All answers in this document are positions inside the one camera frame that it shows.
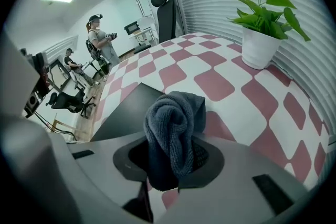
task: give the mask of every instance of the red and white tablecloth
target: red and white tablecloth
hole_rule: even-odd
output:
[[[327,151],[326,124],[307,94],[278,68],[255,70],[241,58],[240,45],[204,33],[134,55],[112,68],[94,133],[140,82],[165,93],[191,92],[206,98],[206,135],[251,146],[311,189]],[[156,205],[151,204],[161,211],[177,195],[152,191],[157,190],[149,192]]]

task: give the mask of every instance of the blue cloth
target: blue cloth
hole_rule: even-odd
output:
[[[204,128],[204,97],[171,92],[148,109],[144,131],[149,144],[148,177],[154,188],[177,187],[178,179],[193,171],[191,136]]]

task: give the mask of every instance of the potted plant on floor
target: potted plant on floor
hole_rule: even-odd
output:
[[[290,8],[296,7],[290,0],[258,0],[258,4],[251,0],[239,0],[246,4],[253,12],[248,14],[237,9],[239,18],[229,19],[234,24],[243,26],[243,55],[242,60],[254,69],[263,69],[272,59],[283,39],[288,39],[286,31],[294,29],[305,41],[310,38],[301,29],[299,21]],[[263,4],[285,7],[283,12],[267,10]],[[279,22],[284,15],[286,23]]]

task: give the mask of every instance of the white plant pot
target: white plant pot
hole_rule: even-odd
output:
[[[282,40],[243,27],[243,62],[254,69],[263,69],[270,62]]]

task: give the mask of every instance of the person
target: person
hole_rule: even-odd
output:
[[[70,48],[67,49],[66,56],[64,57],[64,63],[68,65],[73,72],[77,73],[78,75],[81,75],[91,87],[97,86],[99,82],[95,82],[91,77],[86,75],[84,71],[81,70],[82,65],[78,65],[77,63],[72,61],[72,59],[70,58],[71,54],[72,49]]]
[[[101,50],[101,55],[103,55],[104,58],[112,64],[112,66],[116,66],[120,63],[120,59],[112,46],[112,39],[106,38],[106,33],[99,29],[100,17],[97,15],[90,17],[88,23],[86,24],[88,38],[97,49]]]

